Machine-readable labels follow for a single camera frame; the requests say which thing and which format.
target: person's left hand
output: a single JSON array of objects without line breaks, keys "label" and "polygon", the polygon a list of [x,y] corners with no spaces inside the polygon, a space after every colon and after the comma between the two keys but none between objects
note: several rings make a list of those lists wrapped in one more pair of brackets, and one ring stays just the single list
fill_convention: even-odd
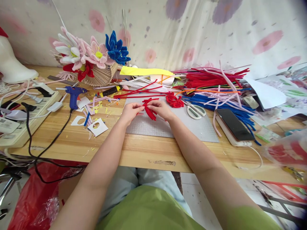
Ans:
[{"label": "person's left hand", "polygon": [[128,126],[130,125],[131,121],[133,120],[133,118],[135,118],[135,116],[144,110],[144,106],[142,106],[139,103],[129,103],[126,104],[123,111],[122,111],[122,115],[121,118],[118,120],[120,122],[122,122],[124,125]]}]

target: cutting mat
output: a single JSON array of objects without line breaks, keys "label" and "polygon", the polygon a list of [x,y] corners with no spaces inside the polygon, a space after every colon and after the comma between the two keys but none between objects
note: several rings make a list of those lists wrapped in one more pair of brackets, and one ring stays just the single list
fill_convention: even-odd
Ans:
[{"label": "cutting mat", "polygon": [[[152,97],[159,98],[161,101],[165,101],[165,97]],[[137,102],[143,104],[142,101],[147,98],[127,98],[126,103]],[[201,141],[219,143],[218,137],[212,126],[212,123],[208,116],[205,116],[199,120],[192,119],[186,111],[186,106],[182,108],[170,109],[182,120],[182,122],[194,133]],[[136,116],[131,124],[128,126],[126,133],[139,134],[147,136],[160,136],[174,138],[168,122],[166,122],[159,115],[156,115],[157,120],[151,120],[144,111],[143,116]]]}]

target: hand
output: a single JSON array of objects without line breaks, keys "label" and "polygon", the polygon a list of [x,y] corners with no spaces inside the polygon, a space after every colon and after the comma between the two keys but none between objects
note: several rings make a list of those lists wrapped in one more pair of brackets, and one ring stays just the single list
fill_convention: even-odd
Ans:
[{"label": "hand", "polygon": [[176,117],[176,115],[169,109],[169,106],[162,101],[152,100],[148,102],[147,107],[155,111],[159,116],[169,121]]},{"label": "hand", "polygon": [[135,116],[144,110],[144,106],[142,106],[139,103],[129,103],[126,104],[123,111],[122,111],[122,115],[121,118],[118,120],[120,122],[122,122],[124,125],[128,126],[130,125],[131,121],[133,120],[133,118],[135,118]]}]

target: plastic bag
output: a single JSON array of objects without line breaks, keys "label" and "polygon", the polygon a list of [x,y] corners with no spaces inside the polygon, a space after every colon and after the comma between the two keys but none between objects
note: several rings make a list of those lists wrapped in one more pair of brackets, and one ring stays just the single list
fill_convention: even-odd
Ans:
[{"label": "plastic bag", "polygon": [[[56,160],[58,164],[78,166],[87,163]],[[79,169],[63,168],[50,163],[40,163],[38,170],[45,181],[53,181],[71,176]],[[30,178],[23,187],[8,230],[43,230],[50,224],[59,212],[59,183],[45,184],[35,173],[34,167],[29,170]]]},{"label": "plastic bag", "polygon": [[307,170],[307,129],[265,145],[261,153],[275,164]]}]

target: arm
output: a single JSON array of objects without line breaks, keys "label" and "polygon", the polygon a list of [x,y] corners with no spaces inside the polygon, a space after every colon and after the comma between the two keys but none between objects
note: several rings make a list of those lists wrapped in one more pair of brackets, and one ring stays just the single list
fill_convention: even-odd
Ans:
[{"label": "arm", "polygon": [[237,184],[215,155],[161,101],[150,101],[148,108],[168,121],[182,155],[195,173],[223,229],[232,208],[260,209]]},{"label": "arm", "polygon": [[109,184],[118,167],[127,126],[144,107],[130,103],[100,146],[79,183],[51,226],[56,229],[94,229]]}]

